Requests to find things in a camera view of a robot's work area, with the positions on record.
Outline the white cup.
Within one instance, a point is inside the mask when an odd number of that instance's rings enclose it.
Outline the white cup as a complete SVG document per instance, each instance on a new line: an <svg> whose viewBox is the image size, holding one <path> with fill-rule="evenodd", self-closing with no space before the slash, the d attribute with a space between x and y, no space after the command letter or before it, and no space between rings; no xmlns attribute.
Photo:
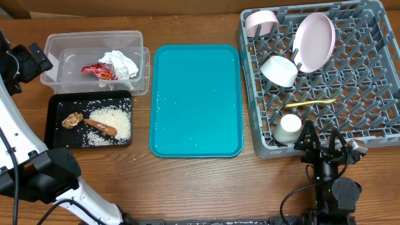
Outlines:
<svg viewBox="0 0 400 225"><path fill-rule="evenodd" d="M294 144L298 140L301 128L301 119L294 114L287 114L281 118L272 133L277 142Z"/></svg>

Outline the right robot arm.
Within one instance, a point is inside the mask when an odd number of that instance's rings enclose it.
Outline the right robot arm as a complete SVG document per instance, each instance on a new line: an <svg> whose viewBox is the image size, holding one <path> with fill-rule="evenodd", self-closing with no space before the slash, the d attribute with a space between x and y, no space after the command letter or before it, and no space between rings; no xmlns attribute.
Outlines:
<svg viewBox="0 0 400 225"><path fill-rule="evenodd" d="M343 174L351 164L356 164L368 148L357 139L345 140L334 128L329 144L321 145L312 121L306 121L294 148L304 151L301 162L313 168L311 188L315 189L316 209L301 215L297 224L355 224L350 216L356 210L356 202L362 187Z"/></svg>

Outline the white bowl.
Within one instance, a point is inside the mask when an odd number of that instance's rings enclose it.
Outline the white bowl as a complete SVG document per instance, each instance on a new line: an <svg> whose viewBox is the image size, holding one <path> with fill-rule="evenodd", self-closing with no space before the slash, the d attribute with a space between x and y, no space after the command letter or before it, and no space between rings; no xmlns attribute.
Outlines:
<svg viewBox="0 0 400 225"><path fill-rule="evenodd" d="M285 88L293 86L298 75L295 64L282 56L271 56L260 67L260 71L266 79Z"/></svg>

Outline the brown food scrap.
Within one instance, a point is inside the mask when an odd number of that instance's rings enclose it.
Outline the brown food scrap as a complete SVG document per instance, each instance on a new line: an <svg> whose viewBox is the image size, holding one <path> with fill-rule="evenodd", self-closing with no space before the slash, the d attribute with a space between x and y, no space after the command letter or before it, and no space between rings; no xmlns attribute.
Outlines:
<svg viewBox="0 0 400 225"><path fill-rule="evenodd" d="M76 127L82 120L83 114L81 112L74 112L62 121L62 126L66 129L72 129Z"/></svg>

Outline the red snack wrapper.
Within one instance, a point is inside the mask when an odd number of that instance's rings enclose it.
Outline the red snack wrapper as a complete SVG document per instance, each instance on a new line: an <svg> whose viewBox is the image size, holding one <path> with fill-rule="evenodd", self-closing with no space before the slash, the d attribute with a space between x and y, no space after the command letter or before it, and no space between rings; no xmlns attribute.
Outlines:
<svg viewBox="0 0 400 225"><path fill-rule="evenodd" d="M83 66L81 72L94 74L100 80L117 79L113 65L107 63L97 63L88 66Z"/></svg>

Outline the large white plate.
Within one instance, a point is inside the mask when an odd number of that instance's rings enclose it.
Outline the large white plate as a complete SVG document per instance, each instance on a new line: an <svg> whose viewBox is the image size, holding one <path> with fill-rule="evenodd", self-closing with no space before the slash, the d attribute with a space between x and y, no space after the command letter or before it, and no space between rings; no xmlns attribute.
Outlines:
<svg viewBox="0 0 400 225"><path fill-rule="evenodd" d="M294 63L301 63L299 70L303 73L317 71L331 57L335 42L333 22L321 12L308 15L295 33L292 50L298 52Z"/></svg>

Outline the white napkin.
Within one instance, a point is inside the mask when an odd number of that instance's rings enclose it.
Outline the white napkin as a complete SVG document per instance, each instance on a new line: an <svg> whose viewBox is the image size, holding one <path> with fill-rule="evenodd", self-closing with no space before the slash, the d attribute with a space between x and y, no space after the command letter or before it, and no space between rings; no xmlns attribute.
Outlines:
<svg viewBox="0 0 400 225"><path fill-rule="evenodd" d="M134 61L125 56L121 51L105 52L104 56L98 62L112 65L114 76L119 80L135 78L139 71Z"/></svg>

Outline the brown sausage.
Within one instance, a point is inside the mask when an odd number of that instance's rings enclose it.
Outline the brown sausage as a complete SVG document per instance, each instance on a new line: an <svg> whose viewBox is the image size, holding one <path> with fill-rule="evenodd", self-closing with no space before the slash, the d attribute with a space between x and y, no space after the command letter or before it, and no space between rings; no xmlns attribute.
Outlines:
<svg viewBox="0 0 400 225"><path fill-rule="evenodd" d="M115 128L113 128L111 126L108 126L108 125L105 125L103 123L100 123L100 122L97 122L97 121L93 121L93 120L90 120L90 119L83 119L83 121L87 125L89 125L89 126L91 126L93 128L96 128L97 130L101 131L104 134L107 134L108 136L115 136L118 133Z"/></svg>

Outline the pink bowl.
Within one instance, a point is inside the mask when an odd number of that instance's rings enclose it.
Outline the pink bowl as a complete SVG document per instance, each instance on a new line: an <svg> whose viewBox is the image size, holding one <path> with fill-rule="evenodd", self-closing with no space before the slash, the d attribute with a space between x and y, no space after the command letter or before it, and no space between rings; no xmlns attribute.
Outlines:
<svg viewBox="0 0 400 225"><path fill-rule="evenodd" d="M258 11L250 14L245 20L246 35L249 38L253 38L256 35L258 26L261 26L259 35L269 34L273 26L279 26L278 19L274 12L269 10Z"/></svg>

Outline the yellow plastic spoon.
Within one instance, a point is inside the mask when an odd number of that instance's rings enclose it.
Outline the yellow plastic spoon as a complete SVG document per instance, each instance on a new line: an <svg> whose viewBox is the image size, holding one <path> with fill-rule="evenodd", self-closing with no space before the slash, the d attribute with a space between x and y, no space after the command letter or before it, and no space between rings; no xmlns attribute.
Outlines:
<svg viewBox="0 0 400 225"><path fill-rule="evenodd" d="M325 99L325 100L304 101L304 102L286 104L284 107L285 108L294 108L294 107L298 107L298 106L305 106L305 105L312 105L312 104L331 104L335 101L336 101L336 98Z"/></svg>

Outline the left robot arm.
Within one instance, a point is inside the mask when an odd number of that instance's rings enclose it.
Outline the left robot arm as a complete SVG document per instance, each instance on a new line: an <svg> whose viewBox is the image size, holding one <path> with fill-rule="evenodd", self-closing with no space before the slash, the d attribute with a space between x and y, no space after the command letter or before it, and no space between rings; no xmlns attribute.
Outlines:
<svg viewBox="0 0 400 225"><path fill-rule="evenodd" d="M52 204L86 224L134 224L129 214L103 199L81 177L76 158L66 147L49 149L23 119L12 96L52 68L41 48L11 47L1 36L1 195L14 199L13 224L20 201Z"/></svg>

